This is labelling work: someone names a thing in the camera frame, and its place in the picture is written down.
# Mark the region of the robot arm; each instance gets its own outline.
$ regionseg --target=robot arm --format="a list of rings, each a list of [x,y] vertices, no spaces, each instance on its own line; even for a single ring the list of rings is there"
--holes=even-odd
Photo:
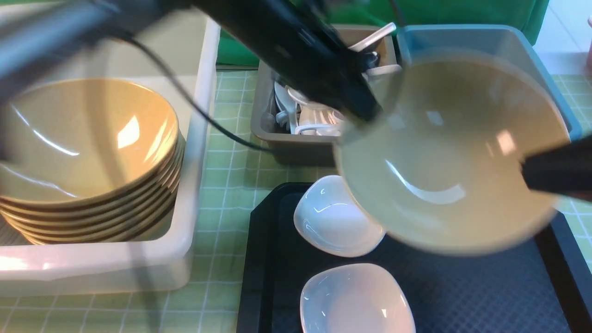
[[[0,103],[85,46],[132,36],[176,9],[195,6],[308,98],[370,121],[378,104],[362,57],[311,11],[288,0],[77,0],[0,27]]]

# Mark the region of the blue plastic bin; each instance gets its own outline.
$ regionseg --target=blue plastic bin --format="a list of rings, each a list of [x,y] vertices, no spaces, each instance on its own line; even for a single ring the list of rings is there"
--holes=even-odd
[[[528,73],[547,90],[563,116],[570,139],[582,136],[582,127],[570,105],[520,30],[507,25],[414,25],[399,30],[397,42],[402,66],[409,65],[414,57],[426,51],[451,47],[477,50],[505,59]]]

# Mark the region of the black cable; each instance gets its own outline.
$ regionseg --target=black cable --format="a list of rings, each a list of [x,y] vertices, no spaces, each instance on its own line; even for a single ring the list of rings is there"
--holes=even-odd
[[[397,23],[398,23],[399,27],[401,27],[401,28],[406,27],[407,21],[403,17],[403,13],[401,12],[401,8],[397,4],[397,0],[390,0],[390,3],[391,3],[392,11],[395,14],[395,19],[398,21]]]
[[[181,85],[181,83],[177,80],[175,74],[173,73],[172,69],[164,62],[164,60],[162,60],[156,53],[154,53],[152,50],[150,50],[147,46],[145,46],[144,44],[140,43],[139,41],[133,39],[133,37],[130,37],[128,35],[121,35],[121,34],[115,34],[115,36],[119,39],[122,39],[128,43],[130,43],[131,45],[137,47],[138,49],[140,49],[147,57],[149,57],[155,64],[156,66],[160,69],[160,71],[166,76],[166,78],[171,82],[171,84],[177,89],[177,91],[179,92],[179,94],[181,94],[181,96],[183,96],[183,98],[185,99],[185,101],[187,103],[189,103],[191,106],[193,106],[193,109],[195,111],[197,111],[200,115],[202,115],[203,118],[206,119],[206,121],[208,121],[208,123],[210,123],[214,128],[216,128],[217,130],[219,130],[220,132],[222,132],[222,134],[226,135],[229,139],[245,146],[248,148],[252,148],[255,149],[257,151],[262,151],[262,152],[275,152],[272,149],[263,147],[263,146],[259,146],[256,145],[252,142],[249,142],[247,140],[242,139],[241,137],[235,135],[234,133],[232,133],[231,131],[225,129],[222,125],[218,124],[217,121],[215,121],[214,119],[212,119],[207,112],[205,112],[204,110],[202,110],[201,107],[199,107],[197,105],[197,103],[195,103],[195,101],[193,100],[193,98],[191,97],[191,95],[187,92],[187,90],[185,90],[185,88]]]

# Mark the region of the green cutting mat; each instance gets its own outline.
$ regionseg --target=green cutting mat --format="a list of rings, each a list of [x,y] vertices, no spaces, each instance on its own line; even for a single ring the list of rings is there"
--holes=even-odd
[[[592,124],[592,85],[583,76],[556,76],[586,131]],[[251,139],[250,112],[256,72],[218,73],[215,118]],[[0,298],[0,332],[144,333],[156,318],[162,333],[236,331],[249,215],[277,185],[312,182],[331,168],[280,166],[267,154],[237,145],[212,130],[200,194],[191,282],[180,290],[156,293],[153,308],[140,294]],[[592,206],[564,200],[566,214],[592,268]]]
[[[592,130],[592,76],[554,75],[555,82],[570,104],[584,135]],[[563,199],[558,209],[563,212],[575,240],[592,271],[592,205],[579,200]]]

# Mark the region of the black tray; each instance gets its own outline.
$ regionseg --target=black tray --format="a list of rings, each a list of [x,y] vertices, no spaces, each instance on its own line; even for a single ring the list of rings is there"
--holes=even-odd
[[[368,255],[340,258],[308,244],[294,227],[310,185],[280,185],[251,213],[238,333],[302,332],[304,284],[356,262],[394,276],[419,333],[592,332],[592,274],[562,214],[533,239],[483,257],[428,254],[385,237]]]

